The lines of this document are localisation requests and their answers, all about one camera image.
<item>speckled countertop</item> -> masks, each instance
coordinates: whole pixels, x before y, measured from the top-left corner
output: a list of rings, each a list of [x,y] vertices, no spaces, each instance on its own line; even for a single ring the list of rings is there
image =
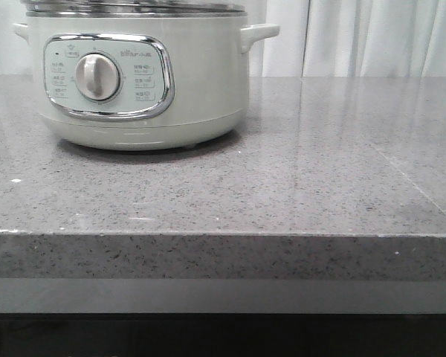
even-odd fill
[[[230,134],[119,153],[0,76],[0,277],[446,280],[446,79],[252,79]]]

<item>silver knob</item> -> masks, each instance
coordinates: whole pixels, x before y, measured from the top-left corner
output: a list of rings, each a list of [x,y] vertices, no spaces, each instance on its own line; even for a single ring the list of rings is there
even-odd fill
[[[117,66],[102,54],[88,54],[76,65],[76,86],[92,100],[106,100],[119,89]]]

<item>white curtain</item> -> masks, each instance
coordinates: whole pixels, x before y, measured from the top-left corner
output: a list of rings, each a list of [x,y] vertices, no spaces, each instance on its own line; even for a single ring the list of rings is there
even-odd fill
[[[446,77],[446,0],[209,1],[282,26],[253,47],[253,76]],[[31,72],[26,43],[11,31],[25,20],[19,0],[0,0],[0,74]]]
[[[446,77],[446,0],[311,0],[303,73]]]

